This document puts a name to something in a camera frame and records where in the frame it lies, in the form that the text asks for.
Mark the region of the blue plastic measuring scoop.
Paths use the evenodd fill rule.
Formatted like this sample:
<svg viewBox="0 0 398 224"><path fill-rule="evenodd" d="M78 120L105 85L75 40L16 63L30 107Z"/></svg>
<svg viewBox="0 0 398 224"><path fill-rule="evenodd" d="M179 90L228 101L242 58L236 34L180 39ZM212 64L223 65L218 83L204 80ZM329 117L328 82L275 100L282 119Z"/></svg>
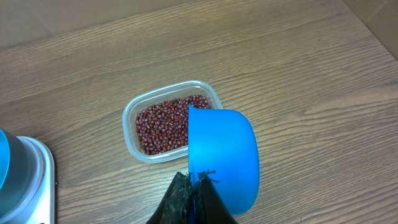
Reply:
<svg viewBox="0 0 398 224"><path fill-rule="evenodd" d="M248 211L259 191L259 152L248 119L226 109L188 110L188 171L193 183L210 171L215 189L232 215Z"/></svg>

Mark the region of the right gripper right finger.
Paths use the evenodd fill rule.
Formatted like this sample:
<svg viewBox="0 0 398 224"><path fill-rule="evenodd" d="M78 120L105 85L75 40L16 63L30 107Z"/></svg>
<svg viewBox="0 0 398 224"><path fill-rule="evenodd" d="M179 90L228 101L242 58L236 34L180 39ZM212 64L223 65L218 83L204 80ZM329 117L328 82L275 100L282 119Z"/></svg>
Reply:
<svg viewBox="0 0 398 224"><path fill-rule="evenodd" d="M193 224L238 224L229 213L209 177L215 171L198 173L198 182L193 185L191 223Z"/></svg>

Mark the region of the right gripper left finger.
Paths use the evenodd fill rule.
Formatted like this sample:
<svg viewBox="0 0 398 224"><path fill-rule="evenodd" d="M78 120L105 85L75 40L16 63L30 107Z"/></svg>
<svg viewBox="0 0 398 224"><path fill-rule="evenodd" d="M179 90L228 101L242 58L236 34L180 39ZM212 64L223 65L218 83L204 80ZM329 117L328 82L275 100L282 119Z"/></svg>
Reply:
<svg viewBox="0 0 398 224"><path fill-rule="evenodd" d="M190 219L193 186L191 175L177 172L147 224L187 224Z"/></svg>

